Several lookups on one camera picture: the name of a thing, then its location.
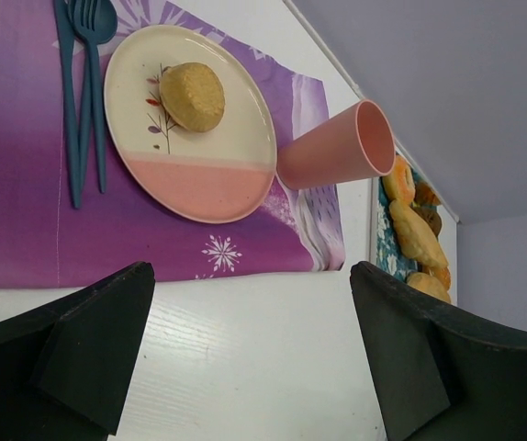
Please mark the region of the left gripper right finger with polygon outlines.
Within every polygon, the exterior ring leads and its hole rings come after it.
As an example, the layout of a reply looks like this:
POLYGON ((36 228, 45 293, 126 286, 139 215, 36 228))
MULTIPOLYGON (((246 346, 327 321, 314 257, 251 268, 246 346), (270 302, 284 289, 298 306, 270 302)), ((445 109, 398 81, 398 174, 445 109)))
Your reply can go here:
POLYGON ((389 440, 527 440, 527 332, 368 262, 350 283, 389 440))

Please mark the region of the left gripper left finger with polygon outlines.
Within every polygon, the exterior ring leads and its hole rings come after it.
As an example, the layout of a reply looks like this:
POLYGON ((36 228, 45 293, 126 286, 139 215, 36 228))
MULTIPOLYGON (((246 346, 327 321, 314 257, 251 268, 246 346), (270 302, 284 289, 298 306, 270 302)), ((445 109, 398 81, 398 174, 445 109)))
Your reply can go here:
POLYGON ((0 436, 115 435, 155 287, 149 263, 0 322, 0 436))

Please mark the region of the small round bread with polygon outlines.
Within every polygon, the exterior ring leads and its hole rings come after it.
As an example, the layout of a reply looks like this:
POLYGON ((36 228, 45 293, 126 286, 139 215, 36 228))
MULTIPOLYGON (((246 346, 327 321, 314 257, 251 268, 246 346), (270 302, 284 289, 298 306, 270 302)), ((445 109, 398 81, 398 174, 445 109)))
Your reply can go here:
POLYGON ((221 122, 226 99, 215 72, 200 62, 167 67, 160 80, 160 97, 169 116, 182 128, 208 132, 221 122))

